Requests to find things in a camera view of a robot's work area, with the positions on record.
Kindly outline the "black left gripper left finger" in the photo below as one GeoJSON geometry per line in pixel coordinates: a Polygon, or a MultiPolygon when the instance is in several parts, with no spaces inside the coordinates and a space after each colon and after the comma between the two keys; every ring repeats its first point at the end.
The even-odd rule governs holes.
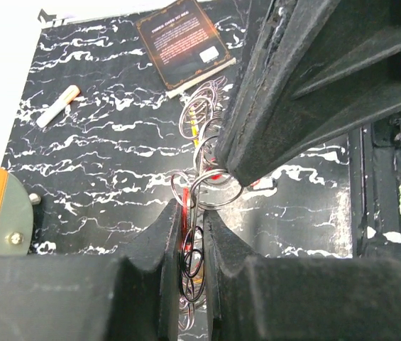
{"type": "Polygon", "coordinates": [[[176,340],[182,208],[121,251],[0,256],[0,340],[176,340]]]}

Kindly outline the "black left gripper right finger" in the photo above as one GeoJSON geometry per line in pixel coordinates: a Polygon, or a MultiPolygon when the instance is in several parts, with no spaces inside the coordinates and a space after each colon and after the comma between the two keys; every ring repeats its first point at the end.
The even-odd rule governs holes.
{"type": "Polygon", "coordinates": [[[401,264],[266,258],[215,211],[204,226],[210,340],[401,340],[401,264]]]}

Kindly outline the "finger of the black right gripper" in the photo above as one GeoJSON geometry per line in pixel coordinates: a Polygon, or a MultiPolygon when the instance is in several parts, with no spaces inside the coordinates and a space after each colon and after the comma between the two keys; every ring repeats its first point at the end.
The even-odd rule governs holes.
{"type": "Polygon", "coordinates": [[[296,5],[296,1],[251,2],[234,89],[214,149],[216,162],[221,167],[226,166],[240,115],[250,108],[266,60],[277,49],[296,5]]]}
{"type": "Polygon", "coordinates": [[[296,1],[228,171],[249,185],[308,148],[401,112],[401,1],[296,1]]]}

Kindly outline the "dark paperback book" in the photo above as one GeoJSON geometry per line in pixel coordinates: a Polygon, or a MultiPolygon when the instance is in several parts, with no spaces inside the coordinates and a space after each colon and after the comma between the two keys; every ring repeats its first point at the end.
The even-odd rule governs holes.
{"type": "Polygon", "coordinates": [[[236,63],[197,1],[175,1],[136,28],[170,99],[236,63]]]}

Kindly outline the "round three-colour drawer cabinet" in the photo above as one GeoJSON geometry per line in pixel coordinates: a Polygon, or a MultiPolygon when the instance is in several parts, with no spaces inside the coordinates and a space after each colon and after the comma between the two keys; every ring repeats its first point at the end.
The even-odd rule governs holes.
{"type": "Polygon", "coordinates": [[[33,236],[33,207],[41,196],[28,193],[21,181],[0,168],[0,256],[23,256],[33,236]]]}

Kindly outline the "orange and grey marker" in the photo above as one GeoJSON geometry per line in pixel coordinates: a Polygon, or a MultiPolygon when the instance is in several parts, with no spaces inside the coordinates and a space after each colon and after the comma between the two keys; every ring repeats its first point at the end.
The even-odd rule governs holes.
{"type": "Polygon", "coordinates": [[[70,85],[36,120],[40,128],[45,128],[73,99],[80,94],[77,85],[70,85]]]}

